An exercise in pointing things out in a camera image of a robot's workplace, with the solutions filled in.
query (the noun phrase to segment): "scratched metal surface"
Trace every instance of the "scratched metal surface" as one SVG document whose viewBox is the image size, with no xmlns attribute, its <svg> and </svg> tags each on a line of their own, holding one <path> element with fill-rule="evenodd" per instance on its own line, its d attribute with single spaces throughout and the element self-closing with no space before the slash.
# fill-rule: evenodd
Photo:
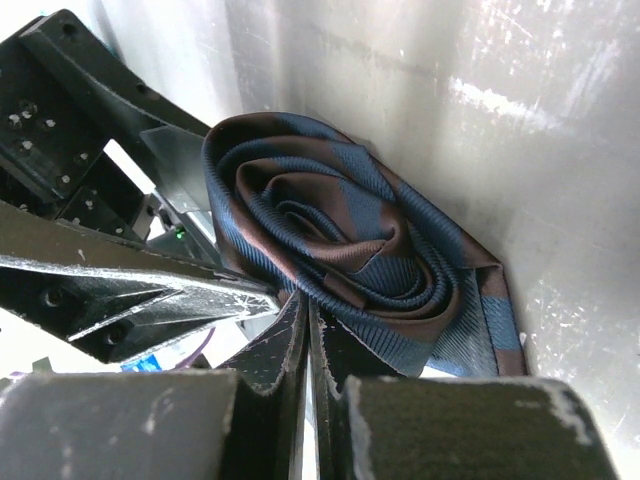
<svg viewBox="0 0 640 480">
<path fill-rule="evenodd" d="M 110 0 L 92 20 L 203 121 L 287 110 L 373 145 L 507 263 L 533 370 L 579 392 L 632 478 L 639 16 L 633 0 Z"/>
</svg>

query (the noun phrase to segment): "mounting hole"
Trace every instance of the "mounting hole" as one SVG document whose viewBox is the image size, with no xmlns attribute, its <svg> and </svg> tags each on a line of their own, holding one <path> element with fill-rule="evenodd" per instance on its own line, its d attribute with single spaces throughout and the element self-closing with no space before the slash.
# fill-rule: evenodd
<svg viewBox="0 0 640 480">
<path fill-rule="evenodd" d="M 136 85 L 136 90 L 138 90 L 138 93 L 144 95 L 149 100 L 158 100 L 160 98 L 160 94 L 158 94 L 158 92 L 147 87 L 144 83 L 138 83 Z"/>
<path fill-rule="evenodd" d="M 65 23 L 62 25 L 62 33 L 69 40 L 75 42 L 80 32 L 78 30 L 78 27 L 76 27 L 73 23 Z"/>
</svg>

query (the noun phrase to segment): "scratch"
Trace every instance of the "scratch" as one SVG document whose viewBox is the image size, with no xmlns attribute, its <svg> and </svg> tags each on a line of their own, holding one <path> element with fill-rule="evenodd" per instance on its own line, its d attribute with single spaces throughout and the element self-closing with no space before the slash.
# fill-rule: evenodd
<svg viewBox="0 0 640 480">
<path fill-rule="evenodd" d="M 611 430 L 611 435 L 615 435 L 615 433 L 618 431 L 618 429 L 622 425 L 622 422 L 624 422 L 624 419 L 627 418 L 627 413 L 629 413 L 629 406 L 630 405 L 627 405 L 627 409 L 624 411 L 624 415 L 622 415 L 622 418 L 620 419 L 620 421 L 617 423 L 615 427 L 613 427 L 613 430 Z"/>
<path fill-rule="evenodd" d="M 244 32 L 245 35 L 249 35 L 250 37 L 253 37 L 257 40 L 260 40 L 262 43 L 264 43 L 265 45 L 268 45 L 269 47 L 273 47 L 273 44 L 268 42 L 265 38 L 261 37 L 260 35 L 256 35 L 255 33 L 251 33 L 251 32 Z"/>
<path fill-rule="evenodd" d="M 498 15 L 500 18 L 502 18 L 504 20 L 509 21 L 511 23 L 511 25 L 516 27 L 518 30 L 520 30 L 522 33 L 524 33 L 527 37 L 529 37 L 530 39 L 533 40 L 533 35 L 531 35 L 531 32 L 529 32 L 529 30 L 524 28 L 522 25 L 520 25 L 518 22 L 516 22 L 513 18 L 511 18 L 506 13 L 504 13 L 502 10 L 499 10 L 499 9 L 497 9 L 495 7 L 491 7 L 491 8 L 496 13 L 496 15 Z"/>
<path fill-rule="evenodd" d="M 551 222 L 548 222 L 548 221 L 544 220 L 543 218 L 539 217 L 538 215 L 534 215 L 533 213 L 531 213 L 531 212 L 529 212 L 529 211 L 527 211 L 525 209 L 522 209 L 522 213 L 524 213 L 525 215 L 528 215 L 532 219 L 537 220 L 538 222 L 546 225 L 547 227 L 550 227 L 550 228 L 556 230 L 557 232 L 559 232 L 559 233 L 561 233 L 563 235 L 566 235 L 566 236 L 571 237 L 571 238 L 575 238 L 576 240 L 580 240 L 580 241 L 586 243 L 587 245 L 589 245 L 589 246 L 591 246 L 593 248 L 597 248 L 598 250 L 603 250 L 605 252 L 618 253 L 615 250 L 612 250 L 610 248 L 603 247 L 602 245 L 597 245 L 597 244 L 595 244 L 593 242 L 590 242 L 589 240 L 587 240 L 583 236 L 577 235 L 577 234 L 572 233 L 572 232 L 569 232 L 569 231 L 565 230 L 564 228 L 559 227 L 558 225 L 555 225 L 555 224 L 553 224 Z"/>
</svg>

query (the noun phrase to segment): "fabric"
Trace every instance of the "fabric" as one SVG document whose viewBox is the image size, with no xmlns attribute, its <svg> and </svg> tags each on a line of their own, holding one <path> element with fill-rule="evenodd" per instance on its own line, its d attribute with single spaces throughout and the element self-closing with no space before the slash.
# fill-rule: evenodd
<svg viewBox="0 0 640 480">
<path fill-rule="evenodd" d="M 203 157 L 227 266 L 303 290 L 402 373 L 526 374 L 500 263 L 365 147 L 256 113 L 217 125 Z"/>
</svg>

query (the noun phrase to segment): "purple cable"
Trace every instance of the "purple cable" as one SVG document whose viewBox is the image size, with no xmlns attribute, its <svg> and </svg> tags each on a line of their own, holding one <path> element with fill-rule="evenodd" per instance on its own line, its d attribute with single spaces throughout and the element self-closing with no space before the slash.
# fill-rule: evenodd
<svg viewBox="0 0 640 480">
<path fill-rule="evenodd" d="M 205 349 L 205 347 L 209 344 L 209 342 L 213 338 L 213 332 L 215 332 L 215 331 L 216 331 L 215 328 L 212 328 L 211 330 L 209 330 L 209 333 L 207 334 L 207 337 L 204 339 L 204 342 L 202 342 L 202 345 L 200 345 L 187 358 L 181 360 L 175 367 L 173 367 L 173 369 L 174 370 L 181 370 L 183 368 L 189 368 L 191 366 L 191 364 L 196 361 L 196 358 L 198 358 L 200 356 L 200 354 L 202 354 L 202 351 Z"/>
</svg>

